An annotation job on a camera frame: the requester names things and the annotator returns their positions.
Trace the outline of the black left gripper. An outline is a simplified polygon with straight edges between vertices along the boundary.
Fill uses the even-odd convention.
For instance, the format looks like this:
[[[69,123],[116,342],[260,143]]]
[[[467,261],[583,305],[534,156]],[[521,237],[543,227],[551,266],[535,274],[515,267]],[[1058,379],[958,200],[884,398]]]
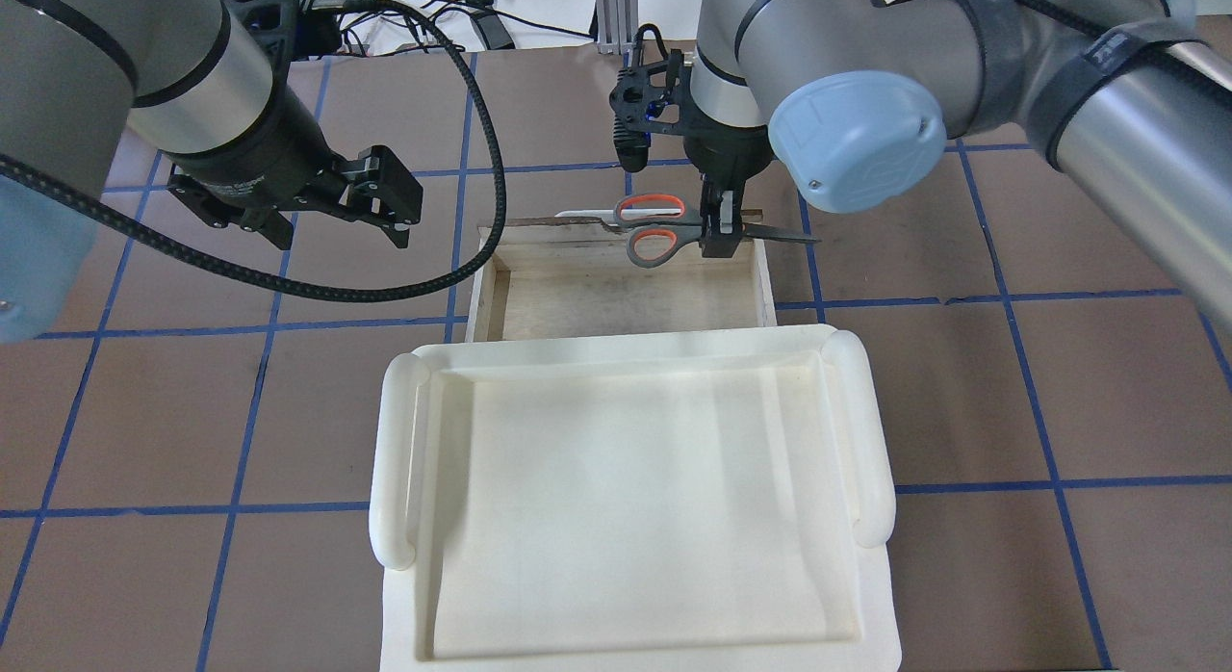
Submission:
[[[203,224],[239,227],[282,252],[294,245],[290,212],[362,221],[397,249],[423,219],[423,184],[395,150],[371,145],[345,162],[296,94],[275,94],[237,141],[171,160],[168,192]]]

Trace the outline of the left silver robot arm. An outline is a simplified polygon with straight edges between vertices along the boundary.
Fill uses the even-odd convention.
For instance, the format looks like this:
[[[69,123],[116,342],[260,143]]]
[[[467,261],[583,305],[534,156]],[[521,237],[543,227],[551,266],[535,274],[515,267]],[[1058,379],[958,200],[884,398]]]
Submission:
[[[1,0],[2,159],[97,199],[131,129],[208,227],[287,250],[309,211],[403,249],[423,185],[386,145],[331,150],[290,88],[291,63],[342,44],[320,1],[352,0]]]

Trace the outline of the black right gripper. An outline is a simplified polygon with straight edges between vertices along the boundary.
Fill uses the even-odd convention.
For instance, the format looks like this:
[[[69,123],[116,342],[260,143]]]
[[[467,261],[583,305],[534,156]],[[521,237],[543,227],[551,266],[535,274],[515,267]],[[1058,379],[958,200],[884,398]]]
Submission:
[[[703,258],[732,258],[744,239],[744,184],[775,159],[766,116],[740,76],[712,65],[701,52],[675,52],[674,57],[680,60],[674,85],[680,111],[675,133],[683,137],[686,157],[703,174],[699,203],[703,237],[699,247]]]

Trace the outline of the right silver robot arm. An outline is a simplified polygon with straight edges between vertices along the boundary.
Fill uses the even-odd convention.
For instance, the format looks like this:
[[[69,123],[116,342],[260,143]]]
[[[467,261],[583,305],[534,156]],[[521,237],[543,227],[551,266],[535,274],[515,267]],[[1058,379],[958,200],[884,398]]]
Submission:
[[[1230,54],[1194,0],[701,0],[703,112],[760,127],[806,203],[870,210],[1019,125],[1218,326]]]

